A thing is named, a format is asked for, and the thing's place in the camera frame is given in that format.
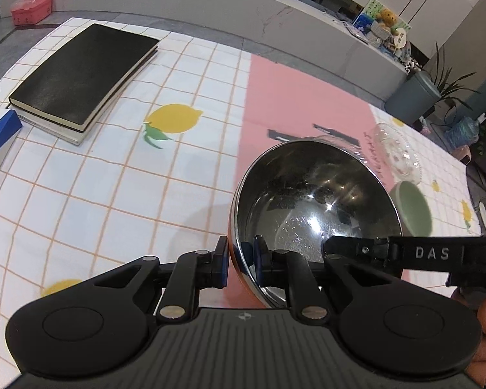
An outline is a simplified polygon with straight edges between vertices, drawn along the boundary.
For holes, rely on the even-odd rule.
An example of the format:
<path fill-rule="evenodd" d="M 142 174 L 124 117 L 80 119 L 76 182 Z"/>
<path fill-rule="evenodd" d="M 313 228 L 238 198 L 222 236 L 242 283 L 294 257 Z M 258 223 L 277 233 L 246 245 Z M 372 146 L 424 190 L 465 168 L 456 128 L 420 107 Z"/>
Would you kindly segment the blue stainless steel bowl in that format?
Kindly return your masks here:
<path fill-rule="evenodd" d="M 319 264 L 334 235 L 374 239 L 400 235 L 389 192 L 364 159 L 322 138 L 267 149 L 245 168 L 232 199 L 232 259 L 246 288 L 267 307 L 283 307 L 285 292 L 260 287 L 254 237 L 269 250 L 288 249 Z"/>

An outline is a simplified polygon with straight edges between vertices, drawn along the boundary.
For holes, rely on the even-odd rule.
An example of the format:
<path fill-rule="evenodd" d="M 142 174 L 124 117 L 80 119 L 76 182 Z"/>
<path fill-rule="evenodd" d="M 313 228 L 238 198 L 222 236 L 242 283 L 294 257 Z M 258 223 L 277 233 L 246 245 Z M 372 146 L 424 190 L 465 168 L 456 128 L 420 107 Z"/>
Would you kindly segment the clear beaded glass plate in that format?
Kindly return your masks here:
<path fill-rule="evenodd" d="M 321 141 L 326 144 L 332 145 L 346 153 L 348 153 L 351 156 L 354 156 L 355 159 L 359 160 L 365 165 L 368 165 L 369 162 L 364 155 L 363 151 L 361 150 L 360 146 L 356 146 L 355 144 L 349 143 L 342 138 L 339 137 L 334 137 L 331 135 L 319 135 L 315 136 L 314 139 L 316 141 Z"/>

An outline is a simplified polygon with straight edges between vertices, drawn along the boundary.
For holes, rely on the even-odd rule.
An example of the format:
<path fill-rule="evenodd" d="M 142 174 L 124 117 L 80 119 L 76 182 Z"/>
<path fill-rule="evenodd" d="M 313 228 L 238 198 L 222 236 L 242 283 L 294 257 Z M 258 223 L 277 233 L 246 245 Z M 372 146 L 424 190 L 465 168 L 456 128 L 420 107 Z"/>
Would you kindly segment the green ceramic bowl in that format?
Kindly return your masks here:
<path fill-rule="evenodd" d="M 413 183 L 400 181 L 390 191 L 403 234 L 430 237 L 433 225 L 431 211 L 423 193 Z"/>

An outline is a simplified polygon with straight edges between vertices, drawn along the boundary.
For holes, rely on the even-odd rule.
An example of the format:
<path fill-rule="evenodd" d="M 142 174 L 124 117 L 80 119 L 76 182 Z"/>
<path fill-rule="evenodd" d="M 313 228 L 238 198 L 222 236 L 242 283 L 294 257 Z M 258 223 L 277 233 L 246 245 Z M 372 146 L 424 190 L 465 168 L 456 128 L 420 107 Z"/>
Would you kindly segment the clear floral glass plate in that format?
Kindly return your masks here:
<path fill-rule="evenodd" d="M 378 123 L 373 141 L 379 155 L 400 181 L 418 185 L 422 180 L 422 163 L 406 138 L 392 125 Z"/>

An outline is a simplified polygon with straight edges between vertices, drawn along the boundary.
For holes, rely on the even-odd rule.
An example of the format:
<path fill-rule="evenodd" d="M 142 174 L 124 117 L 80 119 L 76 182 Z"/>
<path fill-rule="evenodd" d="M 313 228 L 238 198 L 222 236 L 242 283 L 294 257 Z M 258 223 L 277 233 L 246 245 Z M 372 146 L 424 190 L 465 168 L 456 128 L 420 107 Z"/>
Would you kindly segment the lemon checkered tablecloth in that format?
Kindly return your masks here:
<path fill-rule="evenodd" d="M 391 125 L 422 161 L 433 235 L 480 232 L 465 167 L 378 104 L 217 38 L 110 26 L 157 38 L 156 57 L 80 145 L 24 125 L 0 167 L 0 388 L 17 374 L 4 333 L 19 307 L 141 255 L 211 249 L 270 132 L 356 139 L 392 186 L 374 145 L 376 124 Z"/>

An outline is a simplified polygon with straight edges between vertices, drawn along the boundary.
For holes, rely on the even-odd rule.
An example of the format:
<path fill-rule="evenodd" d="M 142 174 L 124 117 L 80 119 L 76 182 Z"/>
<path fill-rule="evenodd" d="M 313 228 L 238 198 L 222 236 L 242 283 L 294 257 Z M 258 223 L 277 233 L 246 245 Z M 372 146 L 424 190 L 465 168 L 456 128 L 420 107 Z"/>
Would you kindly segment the blue water bottle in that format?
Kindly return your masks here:
<path fill-rule="evenodd" d="M 470 117 L 463 117 L 445 132 L 445 138 L 452 149 L 470 146 L 479 140 L 480 123 Z"/>

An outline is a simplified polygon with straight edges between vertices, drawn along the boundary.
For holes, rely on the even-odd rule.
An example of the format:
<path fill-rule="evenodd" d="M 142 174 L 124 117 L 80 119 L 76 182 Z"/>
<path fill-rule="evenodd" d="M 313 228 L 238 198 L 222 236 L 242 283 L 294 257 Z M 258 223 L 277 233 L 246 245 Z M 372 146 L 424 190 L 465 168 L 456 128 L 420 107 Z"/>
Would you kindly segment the grey trash bin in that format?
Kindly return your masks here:
<path fill-rule="evenodd" d="M 412 74 L 385 102 L 385 111 L 406 125 L 412 125 L 441 98 L 425 71 Z"/>

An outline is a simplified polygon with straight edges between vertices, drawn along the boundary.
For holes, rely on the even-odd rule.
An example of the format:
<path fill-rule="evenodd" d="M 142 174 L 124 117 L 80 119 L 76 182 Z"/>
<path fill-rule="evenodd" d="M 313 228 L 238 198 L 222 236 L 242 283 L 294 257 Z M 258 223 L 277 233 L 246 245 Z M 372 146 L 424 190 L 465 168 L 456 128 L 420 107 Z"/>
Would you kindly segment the white notebook under black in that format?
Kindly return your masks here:
<path fill-rule="evenodd" d="M 122 92 L 131 83 L 132 79 L 136 77 L 154 57 L 156 57 L 157 53 L 158 48 L 155 48 L 153 52 L 149 53 L 146 58 L 142 62 L 140 62 L 130 74 L 128 74 L 127 78 L 116 87 L 113 93 L 95 111 L 95 113 L 91 117 L 91 120 L 89 121 L 89 123 L 87 123 L 83 131 L 71 128 L 68 125 L 59 124 L 57 122 L 54 122 L 53 120 L 47 120 L 36 114 L 27 112 L 20 107 L 16 107 L 13 104 L 9 104 L 8 108 L 14 109 L 22 121 L 34 125 L 51 135 L 55 135 L 63 141 L 74 144 L 75 146 L 80 146 L 80 144 L 84 141 L 84 139 L 87 137 L 87 135 L 98 122 L 98 120 L 102 117 L 102 115 L 105 114 L 105 112 L 109 108 L 111 108 L 111 106 L 116 101 L 116 98 L 118 98 L 122 94 Z"/>

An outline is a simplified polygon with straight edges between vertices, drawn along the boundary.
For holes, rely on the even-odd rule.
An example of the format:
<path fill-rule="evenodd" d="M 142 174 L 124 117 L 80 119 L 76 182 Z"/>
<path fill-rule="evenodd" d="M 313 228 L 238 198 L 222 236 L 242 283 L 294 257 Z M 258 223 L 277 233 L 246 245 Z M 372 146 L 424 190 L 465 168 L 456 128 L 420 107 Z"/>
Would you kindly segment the pink plastic toolbox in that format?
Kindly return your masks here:
<path fill-rule="evenodd" d="M 52 13 L 53 0 L 16 0 L 10 6 L 14 26 L 33 26 Z"/>

